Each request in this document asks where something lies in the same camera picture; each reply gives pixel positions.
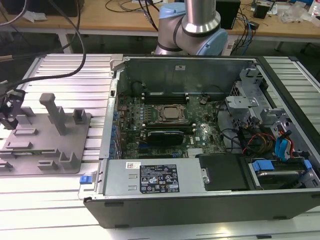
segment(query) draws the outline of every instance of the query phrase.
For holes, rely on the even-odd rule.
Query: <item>floor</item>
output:
[[[18,33],[13,34],[13,42],[0,39],[0,56],[9,54],[27,54],[59,48],[60,43],[55,34]],[[156,48],[156,37],[138,36],[98,36],[84,35],[88,53],[122,53],[150,54]],[[246,51],[246,56],[296,56],[300,62],[320,81],[320,45],[310,45],[304,53],[304,42],[285,42],[280,51],[275,51],[276,42],[253,41]],[[81,53],[81,45],[76,40],[73,49]],[[21,79],[33,59],[0,62],[1,81]]]

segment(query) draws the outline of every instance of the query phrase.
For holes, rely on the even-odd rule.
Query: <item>black device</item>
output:
[[[253,12],[253,17],[257,19],[265,19],[269,9],[270,9],[270,6],[263,5],[263,4],[256,4]]]
[[[8,130],[16,129],[18,120],[16,116],[21,113],[21,105],[24,102],[26,92],[20,89],[14,89],[7,92],[4,84],[0,86],[0,123]]]
[[[259,23],[254,22],[254,21],[250,21],[249,24],[250,24],[250,27],[251,27],[252,30],[257,30],[259,28],[259,26],[260,26]]]
[[[8,14],[17,15],[23,9],[25,0],[0,0]],[[77,17],[77,4],[80,9],[84,6],[85,0],[54,0],[54,3],[68,16]],[[60,15],[60,13],[47,0],[29,0],[27,8],[30,12],[44,13],[46,15]]]
[[[178,3],[184,3],[185,0],[175,0]],[[221,16],[221,28],[232,29],[240,8],[240,0],[216,0],[215,10]]]

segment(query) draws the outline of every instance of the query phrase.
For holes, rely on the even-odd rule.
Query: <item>electronic equipment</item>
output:
[[[0,0],[8,14],[17,15],[21,12],[24,6],[25,0]],[[68,16],[77,17],[77,5],[79,2],[80,9],[83,8],[85,0],[54,0],[56,5]],[[47,0],[29,0],[29,6],[27,8],[30,12],[44,13],[46,15],[58,15],[60,13],[47,1]]]
[[[176,3],[184,3],[185,0],[175,0]],[[216,0],[215,10],[221,16],[221,28],[232,29],[239,11],[240,0]]]
[[[112,55],[99,168],[80,180],[99,224],[282,220],[319,206],[320,135],[267,60]]]
[[[265,19],[267,12],[270,10],[270,4],[266,2],[257,2],[254,8],[253,17],[257,19]]]

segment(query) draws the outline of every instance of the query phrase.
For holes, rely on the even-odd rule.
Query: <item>motherboard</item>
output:
[[[118,96],[122,159],[194,158],[225,153],[208,95]]]

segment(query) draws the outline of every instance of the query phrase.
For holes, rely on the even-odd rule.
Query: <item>blue tab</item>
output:
[[[80,184],[92,184],[92,176],[81,176]]]
[[[271,160],[256,160],[252,163],[252,166],[255,172],[275,170]]]
[[[308,170],[312,169],[312,165],[309,160],[304,160],[303,163],[304,163],[306,169],[308,169]]]
[[[215,56],[219,55],[221,50],[224,49],[228,40],[228,33],[225,29],[221,28],[213,33],[206,42],[202,44],[196,55],[202,56]]]

